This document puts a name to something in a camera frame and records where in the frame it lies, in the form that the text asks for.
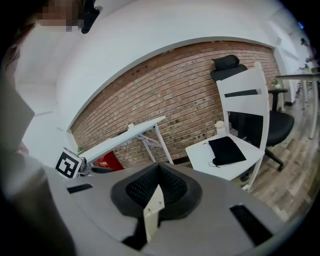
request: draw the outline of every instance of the red brick wall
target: red brick wall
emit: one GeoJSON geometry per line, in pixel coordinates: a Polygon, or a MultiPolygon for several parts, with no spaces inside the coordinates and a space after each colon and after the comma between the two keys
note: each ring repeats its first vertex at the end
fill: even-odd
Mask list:
{"type": "MultiPolygon", "coordinates": [[[[248,68],[261,62],[267,84],[279,75],[271,49],[244,42],[197,43],[157,55],[127,71],[99,93],[71,127],[79,147],[88,150],[128,127],[166,116],[160,132],[173,159],[186,156],[185,148],[216,133],[223,119],[220,96],[209,73],[212,59],[234,54],[248,68]]],[[[147,135],[156,139],[155,133],[147,135]]],[[[166,161],[161,148],[152,149],[166,161]]],[[[141,141],[117,148],[123,167],[150,161],[141,141]]]]}

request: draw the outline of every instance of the wooden floor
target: wooden floor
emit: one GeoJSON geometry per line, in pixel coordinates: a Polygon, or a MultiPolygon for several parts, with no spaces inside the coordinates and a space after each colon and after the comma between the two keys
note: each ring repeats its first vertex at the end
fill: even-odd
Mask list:
{"type": "Polygon", "coordinates": [[[308,210],[320,186],[320,116],[314,138],[309,139],[312,92],[305,110],[299,96],[294,106],[285,107],[285,112],[294,116],[294,127],[285,141],[269,148],[284,161],[285,168],[278,172],[279,165],[265,156],[249,192],[286,222],[308,210]]]}

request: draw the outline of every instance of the black cloth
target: black cloth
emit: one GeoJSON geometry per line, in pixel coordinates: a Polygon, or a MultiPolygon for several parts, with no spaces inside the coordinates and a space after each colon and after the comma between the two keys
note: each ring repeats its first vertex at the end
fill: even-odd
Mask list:
{"type": "Polygon", "coordinates": [[[215,158],[212,163],[222,166],[246,160],[237,144],[228,136],[208,141],[215,158]]]}

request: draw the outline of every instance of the white seat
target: white seat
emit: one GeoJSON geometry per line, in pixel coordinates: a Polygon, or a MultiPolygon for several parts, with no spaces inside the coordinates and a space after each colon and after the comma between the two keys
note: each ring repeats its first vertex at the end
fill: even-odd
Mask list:
{"type": "Polygon", "coordinates": [[[258,174],[265,154],[269,131],[269,96],[261,63],[256,62],[254,64],[254,68],[240,72],[224,80],[216,81],[216,85],[221,98],[223,118],[226,124],[226,135],[235,142],[246,160],[220,165],[219,167],[215,166],[212,163],[215,158],[215,154],[210,145],[205,143],[221,138],[219,135],[188,146],[185,151],[190,159],[193,169],[229,181],[241,175],[255,164],[248,185],[243,187],[243,189],[248,190],[258,174]],[[251,92],[252,90],[256,90],[257,94],[252,95],[252,93],[248,93],[249,95],[243,95],[245,94],[243,92],[251,92]],[[247,113],[263,117],[262,135],[259,148],[230,134],[228,112],[247,113]]]}
{"type": "Polygon", "coordinates": [[[188,146],[185,149],[192,163],[193,169],[231,181],[242,174],[244,170],[247,170],[253,166],[261,157],[264,156],[264,150],[260,150],[259,148],[236,136],[233,136],[232,134],[228,134],[228,136],[239,147],[246,158],[245,161],[220,165],[219,168],[215,167],[212,163],[212,160],[215,158],[215,154],[210,145],[204,143],[220,138],[218,135],[216,135],[192,146],[188,146]]]}

